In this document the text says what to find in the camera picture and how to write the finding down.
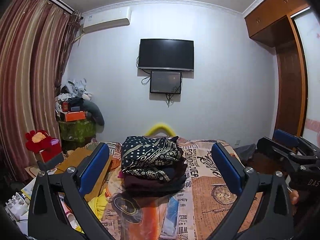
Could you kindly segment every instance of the air conditioner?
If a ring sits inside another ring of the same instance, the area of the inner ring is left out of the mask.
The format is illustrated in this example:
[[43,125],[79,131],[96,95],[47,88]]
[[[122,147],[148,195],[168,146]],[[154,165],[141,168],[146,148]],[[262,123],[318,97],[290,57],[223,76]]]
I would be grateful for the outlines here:
[[88,15],[84,20],[83,31],[90,33],[113,27],[130,25],[130,7],[106,10]]

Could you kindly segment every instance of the blue pad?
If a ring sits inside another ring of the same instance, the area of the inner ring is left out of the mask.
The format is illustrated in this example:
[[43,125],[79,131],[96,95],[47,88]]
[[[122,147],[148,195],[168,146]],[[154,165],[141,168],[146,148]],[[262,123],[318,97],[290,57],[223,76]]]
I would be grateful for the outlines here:
[[216,164],[217,168],[219,169],[222,178],[227,184],[230,192],[239,196],[242,193],[241,176],[239,175],[238,171],[235,169],[235,167],[231,163],[231,160],[229,159],[232,158],[232,156],[230,156],[228,152],[224,153],[223,150],[225,150],[225,148],[223,146],[221,147],[219,147],[218,143],[212,145],[212,159]]
[[273,137],[288,148],[295,148],[299,145],[297,137],[279,129],[274,131]]
[[80,177],[79,193],[81,197],[84,197],[84,195],[92,191],[94,185],[97,182],[97,179],[99,178],[104,166],[109,159],[109,156],[109,147],[104,143]]

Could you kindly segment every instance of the television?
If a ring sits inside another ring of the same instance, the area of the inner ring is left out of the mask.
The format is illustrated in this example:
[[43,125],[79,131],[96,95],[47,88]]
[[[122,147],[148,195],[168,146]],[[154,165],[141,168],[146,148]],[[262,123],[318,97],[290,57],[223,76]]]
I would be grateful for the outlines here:
[[150,76],[150,93],[180,94],[181,72],[152,70]]
[[138,68],[193,71],[193,41],[141,39]]

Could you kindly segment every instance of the bedsheet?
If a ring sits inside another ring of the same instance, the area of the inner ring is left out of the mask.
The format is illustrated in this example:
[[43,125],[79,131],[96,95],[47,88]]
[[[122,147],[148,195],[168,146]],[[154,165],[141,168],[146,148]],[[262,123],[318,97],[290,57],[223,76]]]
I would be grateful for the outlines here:
[[[103,226],[116,240],[206,239],[236,200],[212,160],[211,148],[216,142],[238,158],[232,147],[222,140],[178,139],[177,144],[188,163],[185,187],[161,198],[132,198],[125,192],[123,179],[118,177],[121,144],[113,143],[112,170],[101,188],[110,196],[101,219]],[[262,193],[257,193],[239,231],[249,227],[261,196]]]

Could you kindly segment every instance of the black tv screen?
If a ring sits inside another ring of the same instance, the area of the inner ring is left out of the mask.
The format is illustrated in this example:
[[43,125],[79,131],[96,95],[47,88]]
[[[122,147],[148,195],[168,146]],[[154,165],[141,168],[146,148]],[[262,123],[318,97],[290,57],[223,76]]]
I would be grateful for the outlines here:
[[141,39],[138,68],[193,71],[193,41]]
[[151,71],[150,93],[180,94],[181,72]]

